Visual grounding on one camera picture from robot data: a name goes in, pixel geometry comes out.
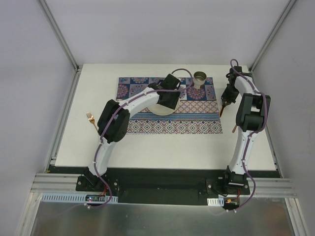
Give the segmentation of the cream plate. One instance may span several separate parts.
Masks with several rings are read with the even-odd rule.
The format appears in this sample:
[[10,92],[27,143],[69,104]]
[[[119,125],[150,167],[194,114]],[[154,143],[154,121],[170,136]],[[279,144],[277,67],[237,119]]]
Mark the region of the cream plate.
[[179,103],[177,103],[177,105],[175,106],[174,109],[162,106],[160,104],[155,104],[153,106],[147,107],[148,110],[158,116],[167,116],[170,115],[172,113],[174,113],[179,107]]

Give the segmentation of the patterned cloth placemat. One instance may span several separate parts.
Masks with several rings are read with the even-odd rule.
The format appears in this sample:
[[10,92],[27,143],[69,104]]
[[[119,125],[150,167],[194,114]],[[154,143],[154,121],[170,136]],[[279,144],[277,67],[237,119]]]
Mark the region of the patterned cloth placemat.
[[213,84],[181,92],[179,107],[165,116],[145,108],[129,120],[128,134],[221,134],[222,125]]

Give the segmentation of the metal cup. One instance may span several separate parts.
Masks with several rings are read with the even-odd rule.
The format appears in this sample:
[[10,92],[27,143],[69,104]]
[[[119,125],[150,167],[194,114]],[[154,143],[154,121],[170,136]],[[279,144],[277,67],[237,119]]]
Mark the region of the metal cup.
[[206,82],[207,75],[202,71],[196,71],[193,75],[193,87],[195,89],[202,89]]

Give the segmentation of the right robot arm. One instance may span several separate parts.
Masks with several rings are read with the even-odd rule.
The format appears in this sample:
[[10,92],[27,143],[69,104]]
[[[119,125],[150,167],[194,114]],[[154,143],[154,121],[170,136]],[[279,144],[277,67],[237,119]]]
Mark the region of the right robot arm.
[[252,76],[244,73],[238,65],[232,65],[226,77],[228,84],[221,96],[220,115],[226,106],[235,103],[236,98],[241,96],[235,118],[237,143],[221,182],[222,190],[233,194],[247,184],[250,152],[258,133],[266,126],[271,97],[260,92],[253,84]]

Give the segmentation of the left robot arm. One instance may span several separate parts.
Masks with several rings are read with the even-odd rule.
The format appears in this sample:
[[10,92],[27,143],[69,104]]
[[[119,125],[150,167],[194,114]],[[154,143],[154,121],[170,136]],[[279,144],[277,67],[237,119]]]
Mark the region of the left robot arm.
[[107,171],[108,161],[116,143],[126,135],[130,118],[156,104],[175,109],[181,94],[180,84],[178,78],[168,74],[165,79],[149,84],[140,93],[128,99],[120,102],[111,99],[106,103],[97,123],[98,147],[93,161],[83,172],[90,189],[99,191],[103,188],[104,179],[101,176]]

